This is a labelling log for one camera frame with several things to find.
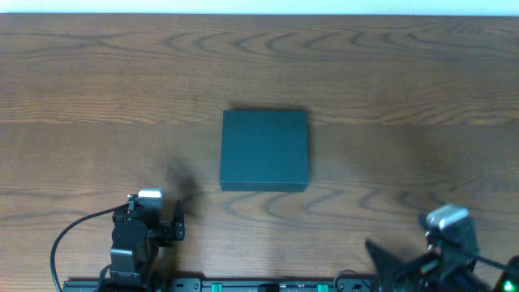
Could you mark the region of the dark green box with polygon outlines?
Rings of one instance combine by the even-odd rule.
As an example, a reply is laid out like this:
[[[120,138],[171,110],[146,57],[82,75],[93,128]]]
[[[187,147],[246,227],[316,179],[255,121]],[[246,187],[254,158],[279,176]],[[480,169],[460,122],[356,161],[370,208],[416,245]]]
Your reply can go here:
[[[304,192],[309,184],[307,113],[225,110],[220,185],[223,191]]]

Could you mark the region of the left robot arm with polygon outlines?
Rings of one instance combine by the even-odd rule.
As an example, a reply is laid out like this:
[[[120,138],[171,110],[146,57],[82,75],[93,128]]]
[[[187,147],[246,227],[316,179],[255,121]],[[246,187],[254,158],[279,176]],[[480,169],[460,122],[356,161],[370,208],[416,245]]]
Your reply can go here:
[[[161,195],[130,195],[114,210],[111,263],[103,268],[97,291],[155,291],[162,287],[154,273],[159,250],[185,238],[182,203],[174,206],[172,219],[161,220]]]

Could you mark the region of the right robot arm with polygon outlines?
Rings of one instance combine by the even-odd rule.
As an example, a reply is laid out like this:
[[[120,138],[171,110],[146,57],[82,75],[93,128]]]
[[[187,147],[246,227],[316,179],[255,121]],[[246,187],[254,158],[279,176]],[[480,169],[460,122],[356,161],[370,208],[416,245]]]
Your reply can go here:
[[[378,277],[375,291],[487,292],[514,291],[518,287],[518,263],[504,265],[455,247],[442,252],[429,251],[405,262],[369,239],[365,246]],[[490,286],[476,277],[474,266],[479,261],[502,270],[505,282]]]

